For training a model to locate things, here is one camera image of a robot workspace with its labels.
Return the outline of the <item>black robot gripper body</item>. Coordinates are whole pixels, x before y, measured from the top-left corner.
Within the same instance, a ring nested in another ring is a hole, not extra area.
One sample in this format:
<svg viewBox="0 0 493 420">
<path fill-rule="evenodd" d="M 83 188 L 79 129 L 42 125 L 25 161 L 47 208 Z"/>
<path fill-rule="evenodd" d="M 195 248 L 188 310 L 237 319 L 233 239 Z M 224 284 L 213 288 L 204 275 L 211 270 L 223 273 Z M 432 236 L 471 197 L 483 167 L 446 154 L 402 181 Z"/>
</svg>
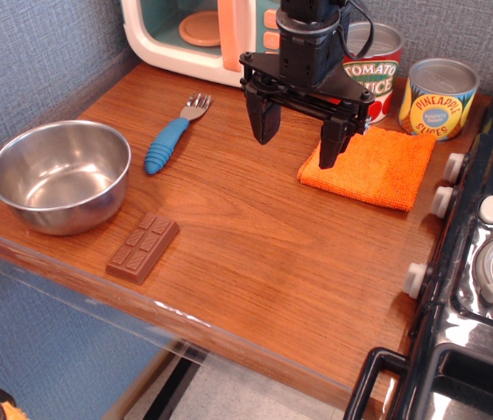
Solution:
<svg viewBox="0 0 493 420">
<path fill-rule="evenodd" d="M 247 83 L 280 86 L 273 96 L 281 105 L 326 121 L 343 113 L 356 131 L 370 126 L 369 107 L 374 95 L 352 80 L 343 68 L 346 57 L 363 57 L 374 36 L 370 34 L 359 53 L 347 41 L 351 11 L 366 20 L 371 16 L 362 1 L 282 1 L 276 13 L 279 47 L 275 53 L 244 52 L 242 89 Z"/>
</svg>

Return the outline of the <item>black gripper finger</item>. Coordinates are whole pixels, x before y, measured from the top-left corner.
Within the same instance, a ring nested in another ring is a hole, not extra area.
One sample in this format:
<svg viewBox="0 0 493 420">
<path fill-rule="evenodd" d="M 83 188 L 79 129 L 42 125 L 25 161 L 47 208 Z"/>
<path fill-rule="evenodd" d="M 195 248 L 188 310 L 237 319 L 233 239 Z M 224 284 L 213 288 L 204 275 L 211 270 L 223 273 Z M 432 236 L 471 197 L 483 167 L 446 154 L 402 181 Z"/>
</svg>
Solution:
<svg viewBox="0 0 493 420">
<path fill-rule="evenodd" d="M 333 168 L 339 154 L 343 153 L 351 137 L 356 133 L 356 124 L 343 113 L 331 115 L 320 131 L 320 162 L 322 170 Z"/>
<path fill-rule="evenodd" d="M 250 126 L 260 144 L 267 144 L 280 128 L 281 105 L 273 100 L 273 96 L 282 92 L 280 86 L 257 86 L 255 83 L 247 83 L 244 88 Z"/>
</svg>

